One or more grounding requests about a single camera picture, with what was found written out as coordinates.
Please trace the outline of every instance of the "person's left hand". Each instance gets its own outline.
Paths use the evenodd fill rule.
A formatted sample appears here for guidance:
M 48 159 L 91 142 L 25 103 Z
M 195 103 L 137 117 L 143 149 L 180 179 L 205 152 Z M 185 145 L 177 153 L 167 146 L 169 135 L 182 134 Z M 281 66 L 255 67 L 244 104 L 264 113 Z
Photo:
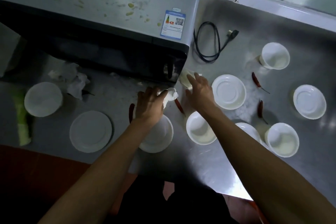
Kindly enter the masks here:
M 149 126 L 154 126 L 163 115 L 163 99 L 168 90 L 157 95 L 159 88 L 147 87 L 146 92 L 138 93 L 138 103 L 135 110 L 135 118 L 143 120 Z

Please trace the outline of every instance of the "forearm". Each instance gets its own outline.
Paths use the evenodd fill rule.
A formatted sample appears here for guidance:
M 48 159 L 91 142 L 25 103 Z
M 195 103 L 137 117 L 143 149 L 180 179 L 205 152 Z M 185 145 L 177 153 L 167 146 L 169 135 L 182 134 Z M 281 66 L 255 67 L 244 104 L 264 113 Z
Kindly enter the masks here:
M 292 167 L 246 134 L 223 112 L 201 113 L 212 127 L 230 163 L 250 196 L 271 223 L 324 223 L 335 208 Z
M 102 222 L 118 194 L 134 153 L 149 130 L 145 122 L 133 120 L 40 223 Z

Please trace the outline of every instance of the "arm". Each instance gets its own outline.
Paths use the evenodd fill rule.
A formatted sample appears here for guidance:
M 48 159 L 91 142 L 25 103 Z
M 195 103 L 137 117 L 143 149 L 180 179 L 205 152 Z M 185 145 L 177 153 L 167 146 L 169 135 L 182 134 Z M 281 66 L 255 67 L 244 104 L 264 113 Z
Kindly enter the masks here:
M 52 206 L 40 224 L 101 223 L 111 208 L 133 155 L 141 141 L 163 115 L 158 88 L 139 92 L 136 118 L 126 131 L 92 164 L 82 177 Z
M 247 192 L 271 223 L 336 223 L 336 209 L 292 167 L 216 106 L 208 81 L 190 75 L 192 107 L 208 122 Z

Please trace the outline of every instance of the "white window frame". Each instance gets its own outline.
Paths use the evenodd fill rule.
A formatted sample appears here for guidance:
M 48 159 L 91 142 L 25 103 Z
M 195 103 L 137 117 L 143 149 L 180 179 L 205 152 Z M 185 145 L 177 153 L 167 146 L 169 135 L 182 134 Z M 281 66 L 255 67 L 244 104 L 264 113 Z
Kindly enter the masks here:
M 258 10 L 336 32 L 336 17 L 281 0 L 235 0 Z

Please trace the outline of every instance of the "hand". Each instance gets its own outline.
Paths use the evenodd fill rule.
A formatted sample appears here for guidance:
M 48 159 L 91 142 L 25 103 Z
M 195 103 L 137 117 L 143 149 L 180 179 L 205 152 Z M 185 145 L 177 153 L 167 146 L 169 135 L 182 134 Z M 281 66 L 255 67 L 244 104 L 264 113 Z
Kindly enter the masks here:
M 195 73 L 195 79 L 189 74 L 187 78 L 192 85 L 192 93 L 190 90 L 185 90 L 185 93 L 191 106 L 200 114 L 215 106 L 212 87 L 209 86 L 208 80 L 198 73 Z
M 159 88 L 147 87 L 146 92 L 138 93 L 138 103 L 135 110 L 135 118 L 143 120 L 150 127 L 157 124 L 163 115 L 163 99 L 168 90 L 157 95 Z

